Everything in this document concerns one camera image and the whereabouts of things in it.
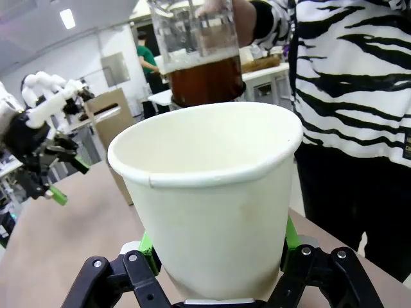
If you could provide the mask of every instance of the brown tabletop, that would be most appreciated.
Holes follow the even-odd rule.
[[[60,307],[84,261],[93,255],[115,259],[124,243],[141,238],[143,226],[133,207],[120,195],[104,162],[89,173],[76,173],[57,184],[69,197],[65,207],[44,198],[25,206],[0,262],[0,307]],[[343,244],[307,219],[290,211],[299,234],[319,240],[330,252]],[[385,307],[409,308],[411,291],[361,258]],[[163,271],[159,281],[170,302],[181,297]],[[116,308],[138,307],[132,293]],[[299,307],[329,307],[314,287],[308,287]]]

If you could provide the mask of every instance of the wall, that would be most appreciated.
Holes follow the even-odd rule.
[[[130,75],[130,81],[118,85],[123,88],[134,116],[139,113],[137,102],[146,97],[145,78],[137,57],[136,46],[128,25],[99,31],[87,37],[58,47],[39,58],[0,76],[7,91],[19,101],[21,80],[27,74],[45,71],[57,74],[65,79],[77,79],[83,76],[95,94],[101,94],[109,88],[102,71],[100,57],[122,52]]]

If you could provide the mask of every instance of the fluorescent light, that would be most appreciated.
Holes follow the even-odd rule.
[[[68,8],[64,11],[60,12],[60,16],[63,20],[64,26],[66,29],[71,29],[76,26],[76,22],[74,21],[73,13],[71,10]]]

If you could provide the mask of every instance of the glass pitcher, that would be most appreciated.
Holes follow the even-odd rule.
[[[173,100],[181,107],[232,101],[244,91],[231,0],[217,1],[214,13],[201,13],[204,2],[148,0]]]

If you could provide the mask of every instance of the striped shirt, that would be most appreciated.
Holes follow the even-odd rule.
[[[270,32],[256,42],[270,48],[295,31],[290,76],[303,142],[411,167],[409,0],[267,2]]]

